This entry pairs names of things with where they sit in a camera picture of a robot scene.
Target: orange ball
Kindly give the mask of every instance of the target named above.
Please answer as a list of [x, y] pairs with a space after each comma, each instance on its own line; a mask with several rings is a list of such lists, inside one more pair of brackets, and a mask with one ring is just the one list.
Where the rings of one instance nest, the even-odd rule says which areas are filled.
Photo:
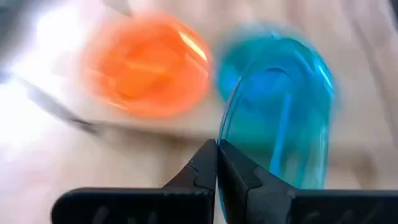
[[137, 116], [179, 114], [210, 86], [206, 43], [177, 19], [136, 16], [109, 22], [83, 52], [83, 78], [102, 99]]

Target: blurred ball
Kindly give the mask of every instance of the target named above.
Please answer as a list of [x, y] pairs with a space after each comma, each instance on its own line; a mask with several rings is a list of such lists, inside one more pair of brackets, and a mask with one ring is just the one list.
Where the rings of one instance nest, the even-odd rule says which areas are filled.
[[219, 139], [300, 189], [321, 189], [328, 167], [334, 81], [297, 35], [242, 31], [221, 56], [216, 85], [228, 102]]
[[205, 42], [177, 19], [144, 15], [105, 24], [83, 54], [83, 78], [102, 99], [136, 116], [190, 109], [209, 88]]

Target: orange plastic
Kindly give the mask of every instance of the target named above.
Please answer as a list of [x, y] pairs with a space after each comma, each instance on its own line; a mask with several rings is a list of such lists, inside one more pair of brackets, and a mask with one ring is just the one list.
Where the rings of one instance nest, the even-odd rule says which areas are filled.
[[83, 77], [94, 92], [128, 113], [161, 118], [201, 100], [212, 59], [205, 42], [170, 16], [106, 24], [83, 54]]

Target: blue plastic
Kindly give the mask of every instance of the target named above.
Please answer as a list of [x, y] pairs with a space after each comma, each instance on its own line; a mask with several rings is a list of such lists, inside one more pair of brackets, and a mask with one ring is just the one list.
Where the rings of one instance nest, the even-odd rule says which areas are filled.
[[297, 36], [252, 32], [228, 47], [216, 84], [228, 109], [219, 139], [300, 189], [321, 189], [333, 79]]

